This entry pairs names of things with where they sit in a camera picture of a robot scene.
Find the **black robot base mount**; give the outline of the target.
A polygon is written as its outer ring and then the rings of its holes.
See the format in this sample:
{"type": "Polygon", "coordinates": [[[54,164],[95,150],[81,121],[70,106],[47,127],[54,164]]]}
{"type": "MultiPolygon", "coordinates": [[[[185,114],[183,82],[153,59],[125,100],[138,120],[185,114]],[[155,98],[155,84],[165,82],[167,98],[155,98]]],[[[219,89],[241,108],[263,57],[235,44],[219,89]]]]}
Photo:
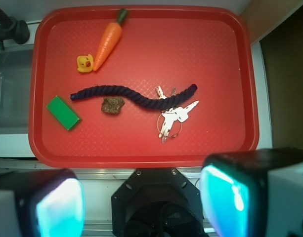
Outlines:
{"type": "Polygon", "coordinates": [[[137,169],[111,196],[116,237],[206,237],[199,189],[175,168],[137,169]]]}

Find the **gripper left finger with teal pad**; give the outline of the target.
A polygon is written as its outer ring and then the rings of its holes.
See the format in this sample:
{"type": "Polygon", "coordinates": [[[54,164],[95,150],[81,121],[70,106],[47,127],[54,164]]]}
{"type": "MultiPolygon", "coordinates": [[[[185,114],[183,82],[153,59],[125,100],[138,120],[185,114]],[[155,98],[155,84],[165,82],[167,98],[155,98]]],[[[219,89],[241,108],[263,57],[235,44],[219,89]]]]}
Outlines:
{"type": "Polygon", "coordinates": [[[82,183],[69,169],[0,173],[0,237],[80,237],[82,183]]]}

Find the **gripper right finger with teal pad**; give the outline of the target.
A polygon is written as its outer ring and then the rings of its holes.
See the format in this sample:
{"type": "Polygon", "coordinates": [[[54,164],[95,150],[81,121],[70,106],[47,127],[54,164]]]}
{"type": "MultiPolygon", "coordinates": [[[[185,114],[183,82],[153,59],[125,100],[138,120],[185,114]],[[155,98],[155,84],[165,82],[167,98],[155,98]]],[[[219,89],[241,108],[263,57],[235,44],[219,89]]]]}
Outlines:
{"type": "Polygon", "coordinates": [[[303,237],[302,149],[209,155],[199,187],[220,237],[303,237]]]}

